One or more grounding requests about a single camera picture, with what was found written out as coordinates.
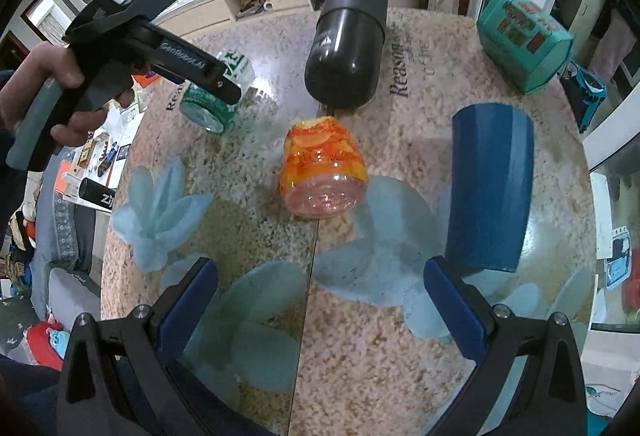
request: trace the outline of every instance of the gray sofa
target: gray sofa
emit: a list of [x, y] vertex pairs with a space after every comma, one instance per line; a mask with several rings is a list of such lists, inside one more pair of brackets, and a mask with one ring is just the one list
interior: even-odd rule
[[75, 207], [54, 192], [62, 161], [73, 151], [54, 156], [42, 175], [36, 203], [36, 250], [31, 294], [0, 300], [0, 353], [23, 361], [20, 342], [29, 326], [47, 318], [47, 307], [71, 330], [77, 315], [100, 318], [100, 287], [89, 278], [94, 244], [95, 211]]

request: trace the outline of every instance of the metal screw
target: metal screw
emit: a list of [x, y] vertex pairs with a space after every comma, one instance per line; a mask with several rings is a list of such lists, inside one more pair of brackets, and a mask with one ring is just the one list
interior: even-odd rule
[[568, 323], [568, 319], [566, 318], [566, 315], [564, 313], [560, 313], [559, 311], [554, 313], [552, 315], [552, 317], [553, 317], [554, 322], [558, 326], [565, 326]]
[[143, 319], [147, 315], [149, 315], [150, 311], [151, 308], [149, 306], [147, 306], [146, 304], [141, 304], [133, 308], [133, 316], [137, 319]]
[[501, 319], [506, 319], [511, 315], [511, 310], [509, 309], [508, 306], [505, 306], [504, 304], [496, 304], [494, 306], [494, 313], [496, 317], [499, 317]]
[[81, 313], [78, 315], [78, 318], [76, 320], [81, 326], [86, 326], [91, 320], [91, 314], [87, 312]]

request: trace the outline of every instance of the blue cup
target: blue cup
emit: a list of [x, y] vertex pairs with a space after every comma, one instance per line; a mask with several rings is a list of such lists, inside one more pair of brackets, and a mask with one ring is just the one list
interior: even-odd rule
[[459, 267], [515, 272], [533, 185], [533, 123], [505, 104], [453, 116], [446, 258]]

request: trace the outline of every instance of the glass jar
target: glass jar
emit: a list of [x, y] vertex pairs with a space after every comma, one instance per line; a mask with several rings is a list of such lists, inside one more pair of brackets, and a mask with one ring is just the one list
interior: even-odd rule
[[221, 51], [216, 58], [226, 64], [224, 76], [240, 88], [240, 100], [230, 106], [207, 90], [189, 84], [180, 102], [180, 112], [207, 131], [221, 134], [231, 125], [236, 109], [254, 83], [255, 72], [246, 55], [236, 51]]
[[296, 216], [318, 219], [353, 208], [369, 177], [353, 135], [332, 116], [293, 126], [284, 143], [280, 196]]

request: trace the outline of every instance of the teal tin box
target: teal tin box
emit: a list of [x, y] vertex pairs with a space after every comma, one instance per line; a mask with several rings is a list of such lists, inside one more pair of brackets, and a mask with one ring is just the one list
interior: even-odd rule
[[567, 62], [574, 36], [532, 0], [491, 0], [478, 18], [482, 48], [524, 94]]

